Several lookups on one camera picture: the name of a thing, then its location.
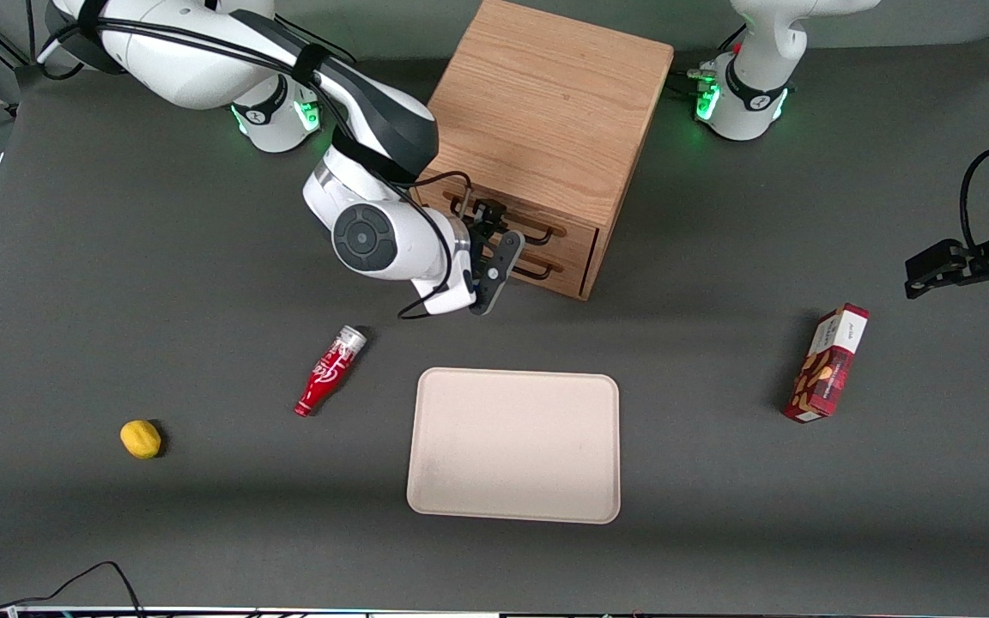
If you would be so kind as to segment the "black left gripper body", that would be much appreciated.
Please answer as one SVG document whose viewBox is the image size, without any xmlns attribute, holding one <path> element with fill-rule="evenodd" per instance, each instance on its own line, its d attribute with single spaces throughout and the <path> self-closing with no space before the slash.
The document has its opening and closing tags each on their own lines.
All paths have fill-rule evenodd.
<svg viewBox="0 0 989 618">
<path fill-rule="evenodd" d="M 945 279 L 950 284 L 979 284 L 989 281 L 989 259 L 970 249 L 950 249 Z"/>
</svg>

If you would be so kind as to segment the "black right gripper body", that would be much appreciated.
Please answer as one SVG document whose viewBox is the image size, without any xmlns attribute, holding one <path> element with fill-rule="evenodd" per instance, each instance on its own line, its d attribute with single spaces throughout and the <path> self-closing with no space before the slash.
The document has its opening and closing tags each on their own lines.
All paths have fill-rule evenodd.
<svg viewBox="0 0 989 618">
<path fill-rule="evenodd" d="M 489 236 L 484 234 L 484 231 L 486 231 L 484 223 L 477 223 L 475 216 L 462 215 L 462 222 L 464 223 L 464 228 L 466 228 L 468 239 L 470 239 L 470 277 L 472 282 L 472 292 L 479 297 L 484 270 L 486 269 L 484 246 L 486 246 Z"/>
</svg>

